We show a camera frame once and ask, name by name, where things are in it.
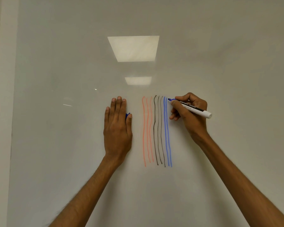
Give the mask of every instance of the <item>drawn line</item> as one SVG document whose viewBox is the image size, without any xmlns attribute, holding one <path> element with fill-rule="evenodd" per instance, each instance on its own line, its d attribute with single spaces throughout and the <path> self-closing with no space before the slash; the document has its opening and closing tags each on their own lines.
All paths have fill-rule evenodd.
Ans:
<svg viewBox="0 0 284 227">
<path fill-rule="evenodd" d="M 148 153 L 148 160 L 151 163 L 151 159 L 149 158 L 149 149 L 148 149 L 148 117 L 149 117 L 149 110 L 148 110 L 148 102 L 146 98 L 146 106 L 147 106 L 147 123 L 146 123 L 146 141 L 147 141 L 147 153 Z"/>
<path fill-rule="evenodd" d="M 168 116 L 167 116 L 167 98 L 165 100 L 165 108 L 166 108 L 166 127 L 167 127 L 167 137 L 168 137 L 168 147 L 169 147 L 169 159 L 170 159 L 170 166 L 173 167 L 171 162 L 171 150 L 170 150 L 170 143 L 169 143 L 169 129 L 168 129 Z"/>
<path fill-rule="evenodd" d="M 145 133 L 145 108 L 144 108 L 144 102 L 143 99 L 145 98 L 145 96 L 142 97 L 142 105 L 143 105 L 143 159 L 144 159 L 144 165 L 146 167 L 146 161 L 145 161 L 145 151 L 144 151 L 144 133 Z"/>
<path fill-rule="evenodd" d="M 155 98 L 157 97 L 157 95 L 154 97 L 154 105 L 155 105 L 155 121 L 154 121 L 154 127 L 153 127 L 153 135 L 154 135 L 154 146 L 155 146 L 155 154 L 156 154 L 156 161 L 157 161 L 157 165 L 158 164 L 158 159 L 157 159 L 157 152 L 156 152 L 156 141 L 155 141 L 155 124 L 156 124 L 156 103 L 155 103 Z"/>
<path fill-rule="evenodd" d="M 160 162 L 162 164 L 162 160 L 161 160 L 161 155 L 160 155 L 160 148 L 159 148 L 159 123 L 160 123 L 160 114 L 159 114 L 159 97 L 158 96 L 158 102 L 157 102 L 157 106 L 158 106 L 158 125 L 157 125 L 157 140 L 158 140 L 158 153 L 159 153 L 159 158 L 160 158 Z"/>
<path fill-rule="evenodd" d="M 153 122 L 153 111 L 151 109 L 151 123 Z M 149 124 L 149 142 L 151 144 L 151 123 Z M 154 155 L 153 155 L 153 145 L 151 144 L 151 158 L 154 162 Z"/>
<path fill-rule="evenodd" d="M 160 138 L 161 138 L 161 147 L 162 147 L 163 158 L 164 158 L 164 167 L 166 167 L 166 165 L 165 165 L 164 149 L 163 149 L 163 144 L 162 144 L 162 99 L 163 99 L 163 96 L 161 96 L 161 99 L 160 99 L 160 111 L 161 111 L 161 130 L 160 130 Z"/>
<path fill-rule="evenodd" d="M 164 129 L 165 129 L 165 147 L 166 147 L 166 154 L 167 154 L 167 163 L 169 166 L 169 157 L 168 157 L 168 149 L 167 149 L 167 135 L 166 135 L 166 107 L 165 107 L 165 96 L 163 99 L 163 106 L 164 106 Z"/>
</svg>

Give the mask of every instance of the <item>orange line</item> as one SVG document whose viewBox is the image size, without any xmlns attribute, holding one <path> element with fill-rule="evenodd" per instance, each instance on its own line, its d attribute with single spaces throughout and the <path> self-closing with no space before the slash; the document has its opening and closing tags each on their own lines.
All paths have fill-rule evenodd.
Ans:
<svg viewBox="0 0 284 227">
<path fill-rule="evenodd" d="M 145 109 L 144 109 L 144 102 L 143 99 L 145 98 L 145 96 L 142 97 L 142 105 L 143 105 L 143 159 L 144 159 L 144 165 L 146 167 L 146 161 L 145 161 L 145 153 L 144 153 L 144 131 L 145 131 Z"/>
<path fill-rule="evenodd" d="M 153 122 L 153 111 L 152 111 L 152 109 L 151 109 L 151 123 Z M 149 141 L 150 141 L 150 143 L 151 143 L 151 123 L 150 123 L 150 125 L 149 125 Z M 154 162 L 154 155 L 153 155 L 153 146 L 152 146 L 152 144 L 151 144 L 151 157 L 152 157 L 152 159 L 153 159 L 153 162 Z"/>
<path fill-rule="evenodd" d="M 148 117 L 149 117 L 149 110 L 148 110 L 148 103 L 147 103 L 147 98 L 146 98 L 146 105 L 147 105 L 147 125 L 146 125 L 146 141 L 147 141 L 147 153 L 148 153 L 148 159 L 149 162 L 151 163 L 151 159 L 149 158 L 149 149 L 148 149 Z"/>
</svg>

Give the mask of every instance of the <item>glossy surface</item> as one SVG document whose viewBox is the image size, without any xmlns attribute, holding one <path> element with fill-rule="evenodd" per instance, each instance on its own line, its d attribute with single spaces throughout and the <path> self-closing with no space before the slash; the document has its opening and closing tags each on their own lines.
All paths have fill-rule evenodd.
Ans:
<svg viewBox="0 0 284 227">
<path fill-rule="evenodd" d="M 107 37 L 119 36 L 159 36 L 155 61 L 118 62 Z M 49 224 L 88 180 L 118 95 L 133 147 L 87 226 L 248 226 L 181 121 L 173 167 L 144 166 L 142 97 L 187 92 L 284 212 L 284 0 L 21 0 L 17 46 L 8 227 Z"/>
</svg>

